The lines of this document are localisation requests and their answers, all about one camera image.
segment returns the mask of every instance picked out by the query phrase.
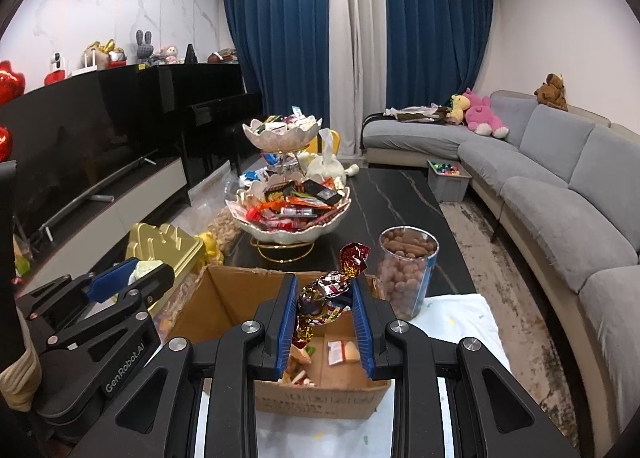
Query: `plastic storage bin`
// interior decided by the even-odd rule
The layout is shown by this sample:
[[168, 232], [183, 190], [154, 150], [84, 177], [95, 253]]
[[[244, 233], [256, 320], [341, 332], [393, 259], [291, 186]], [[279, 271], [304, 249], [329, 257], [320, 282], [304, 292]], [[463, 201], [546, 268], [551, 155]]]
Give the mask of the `plastic storage bin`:
[[[460, 171], [460, 175], [439, 174], [433, 167], [433, 164], [455, 165]], [[427, 181], [429, 188], [438, 202], [462, 202], [465, 197], [466, 186], [468, 186], [471, 181], [471, 175], [462, 167], [460, 162], [430, 158]]]

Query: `television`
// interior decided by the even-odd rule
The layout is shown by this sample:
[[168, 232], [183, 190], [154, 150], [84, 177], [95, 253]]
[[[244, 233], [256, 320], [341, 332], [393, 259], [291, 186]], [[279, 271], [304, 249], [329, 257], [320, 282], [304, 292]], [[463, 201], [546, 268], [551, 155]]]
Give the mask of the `television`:
[[14, 140], [16, 217], [36, 233], [82, 193], [146, 156], [136, 67], [89, 72], [0, 106]]

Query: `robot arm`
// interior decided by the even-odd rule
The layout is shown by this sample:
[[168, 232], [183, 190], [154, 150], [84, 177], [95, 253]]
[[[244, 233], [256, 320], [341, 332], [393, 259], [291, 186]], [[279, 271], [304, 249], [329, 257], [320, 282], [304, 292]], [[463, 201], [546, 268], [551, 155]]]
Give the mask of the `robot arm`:
[[[353, 319], [362, 365], [394, 379], [393, 458], [444, 458], [437, 377], [447, 384], [456, 458], [577, 457], [568, 441], [480, 341], [431, 339], [396, 319], [388, 302], [354, 281]], [[191, 457], [200, 395], [211, 378], [206, 458], [256, 458], [254, 380], [277, 380], [286, 365], [297, 282], [220, 339], [174, 338], [106, 409], [72, 458]]]

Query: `yellow chair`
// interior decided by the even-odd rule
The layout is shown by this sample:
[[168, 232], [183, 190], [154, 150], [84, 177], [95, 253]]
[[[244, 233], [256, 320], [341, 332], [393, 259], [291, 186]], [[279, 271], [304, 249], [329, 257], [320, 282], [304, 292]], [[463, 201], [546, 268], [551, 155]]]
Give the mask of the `yellow chair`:
[[[340, 135], [337, 131], [330, 130], [332, 137], [334, 138], [334, 154], [338, 154], [338, 148], [340, 148]], [[309, 153], [319, 153], [318, 151], [318, 137], [314, 138], [310, 143], [308, 148], [305, 149]]]

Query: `white bowl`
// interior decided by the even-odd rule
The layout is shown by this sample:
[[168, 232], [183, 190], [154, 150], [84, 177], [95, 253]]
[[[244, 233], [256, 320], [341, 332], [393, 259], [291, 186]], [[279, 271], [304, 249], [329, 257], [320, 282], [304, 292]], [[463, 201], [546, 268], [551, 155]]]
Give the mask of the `white bowl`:
[[247, 221], [243, 221], [240, 218], [236, 217], [236, 215], [233, 214], [233, 211], [232, 211], [232, 216], [235, 224], [239, 228], [251, 234], [259, 242], [279, 244], [279, 245], [311, 243], [316, 241], [316, 239], [318, 239], [323, 234], [328, 234], [329, 232], [335, 231], [338, 225], [340, 225], [340, 222], [344, 218], [344, 215], [349, 210], [349, 207], [351, 207], [351, 199], [349, 198], [349, 194], [350, 194], [349, 188], [345, 187], [344, 192], [345, 192], [344, 198], [340, 200], [340, 202], [338, 203], [338, 207], [341, 207], [341, 209], [337, 213], [337, 215], [335, 215], [333, 218], [331, 218], [330, 221], [328, 221], [325, 224], [314, 225], [303, 231], [297, 231], [297, 232], [284, 231], [284, 230], [263, 231], [258, 226], [252, 223], [248, 223]]
[[303, 149], [316, 136], [322, 126], [322, 118], [314, 122], [308, 129], [292, 128], [285, 131], [277, 132], [264, 130], [256, 133], [255, 130], [261, 126], [260, 120], [254, 118], [250, 125], [243, 124], [244, 134], [246, 138], [262, 152], [291, 152]]

